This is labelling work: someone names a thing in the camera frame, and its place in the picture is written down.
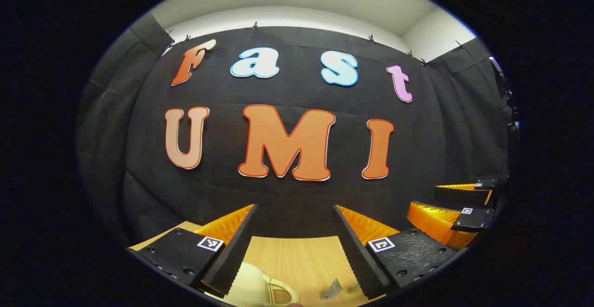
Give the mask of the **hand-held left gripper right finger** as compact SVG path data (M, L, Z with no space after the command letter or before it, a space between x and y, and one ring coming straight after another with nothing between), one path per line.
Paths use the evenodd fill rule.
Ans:
M392 235L374 233L363 243L348 220L354 213L333 206L333 228L363 294L369 300L408 286L416 286L458 258L458 251L442 244L420 229Z

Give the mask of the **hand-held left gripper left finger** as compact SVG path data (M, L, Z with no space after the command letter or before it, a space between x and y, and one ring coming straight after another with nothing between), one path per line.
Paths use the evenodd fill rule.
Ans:
M247 252L257 211L251 204L199 229L178 225L128 252L183 287L223 298Z

